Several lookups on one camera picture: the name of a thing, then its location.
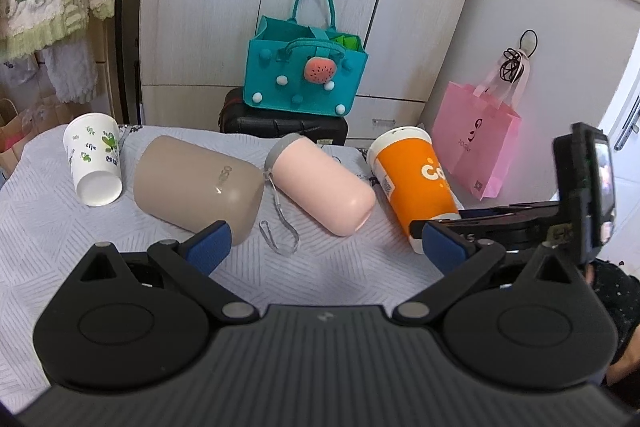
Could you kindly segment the orange paper cup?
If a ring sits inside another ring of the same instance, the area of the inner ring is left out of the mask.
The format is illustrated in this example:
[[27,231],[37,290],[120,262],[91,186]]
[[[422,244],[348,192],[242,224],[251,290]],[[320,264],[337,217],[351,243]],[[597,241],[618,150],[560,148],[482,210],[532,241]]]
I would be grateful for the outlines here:
[[423,253],[422,228],[411,232],[412,221],[460,218],[457,199],[424,129],[405,126],[384,132],[370,145],[367,163],[417,254]]

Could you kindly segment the beige tumbler cup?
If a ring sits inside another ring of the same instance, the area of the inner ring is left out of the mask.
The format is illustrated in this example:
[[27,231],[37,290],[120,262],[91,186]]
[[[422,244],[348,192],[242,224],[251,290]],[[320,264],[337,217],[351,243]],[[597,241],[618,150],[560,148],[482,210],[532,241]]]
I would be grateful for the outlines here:
[[161,135],[134,169],[134,201],[145,213],[193,233],[227,222],[231,242],[250,236],[264,175],[249,162]]

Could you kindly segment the white paper cup green print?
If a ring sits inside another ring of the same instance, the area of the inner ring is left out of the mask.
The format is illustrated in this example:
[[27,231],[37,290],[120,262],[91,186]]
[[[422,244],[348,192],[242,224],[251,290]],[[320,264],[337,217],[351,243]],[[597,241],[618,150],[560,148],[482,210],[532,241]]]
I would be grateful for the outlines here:
[[106,206],[122,193],[119,138],[117,122],[103,113],[81,115],[66,126],[64,150],[75,193],[83,204]]

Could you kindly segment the pink paper gift bag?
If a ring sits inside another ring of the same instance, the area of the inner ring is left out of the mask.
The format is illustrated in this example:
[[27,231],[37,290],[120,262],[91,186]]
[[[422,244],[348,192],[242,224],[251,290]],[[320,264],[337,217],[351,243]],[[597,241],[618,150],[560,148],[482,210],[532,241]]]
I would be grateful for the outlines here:
[[508,49],[476,86],[450,82],[432,127],[434,149],[460,187],[478,200],[495,198],[509,172],[530,73],[529,58]]

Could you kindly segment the white quilted tablecloth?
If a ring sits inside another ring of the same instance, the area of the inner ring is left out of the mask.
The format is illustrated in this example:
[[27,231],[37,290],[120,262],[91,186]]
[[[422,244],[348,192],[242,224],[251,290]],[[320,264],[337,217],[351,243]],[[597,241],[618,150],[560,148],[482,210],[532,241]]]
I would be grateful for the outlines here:
[[224,232],[199,241],[156,219],[134,200],[134,170],[162,127],[135,127],[122,158],[122,195],[103,207],[83,204],[74,190],[54,128],[30,141],[1,189],[1,400],[24,409],[47,388],[32,331],[47,303],[88,249],[108,242],[123,253],[144,253],[163,239],[186,245],[191,265],[257,309],[271,305],[393,309],[439,278],[415,253],[385,198],[354,235],[337,237],[284,196],[266,192],[258,229],[239,245]]

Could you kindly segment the black suitcase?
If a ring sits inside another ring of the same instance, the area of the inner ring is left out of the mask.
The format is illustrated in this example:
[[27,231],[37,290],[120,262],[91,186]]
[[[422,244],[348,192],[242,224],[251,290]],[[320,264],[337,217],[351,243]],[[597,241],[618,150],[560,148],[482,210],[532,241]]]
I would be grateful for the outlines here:
[[330,117],[273,109],[254,108],[244,103],[243,89],[231,89],[219,113],[221,133],[241,133],[262,139],[283,138],[298,133],[318,144],[344,145],[348,124],[344,117]]

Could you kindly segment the brown paper bag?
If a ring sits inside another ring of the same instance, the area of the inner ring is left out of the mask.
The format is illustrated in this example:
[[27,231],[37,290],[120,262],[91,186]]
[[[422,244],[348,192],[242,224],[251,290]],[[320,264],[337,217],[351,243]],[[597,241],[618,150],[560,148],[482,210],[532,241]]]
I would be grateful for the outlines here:
[[1,174],[9,179],[20,161],[25,145],[38,134],[73,119],[67,104],[55,95],[39,100],[19,112],[9,98],[1,99]]

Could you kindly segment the teal felt tote bag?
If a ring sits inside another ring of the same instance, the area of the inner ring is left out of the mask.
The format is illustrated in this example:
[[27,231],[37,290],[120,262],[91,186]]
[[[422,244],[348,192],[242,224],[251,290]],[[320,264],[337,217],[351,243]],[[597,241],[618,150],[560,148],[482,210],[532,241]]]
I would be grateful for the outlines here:
[[369,55],[359,36],[329,25],[297,21],[300,0],[286,20],[262,16],[248,42],[243,101],[254,108],[344,117],[352,109]]

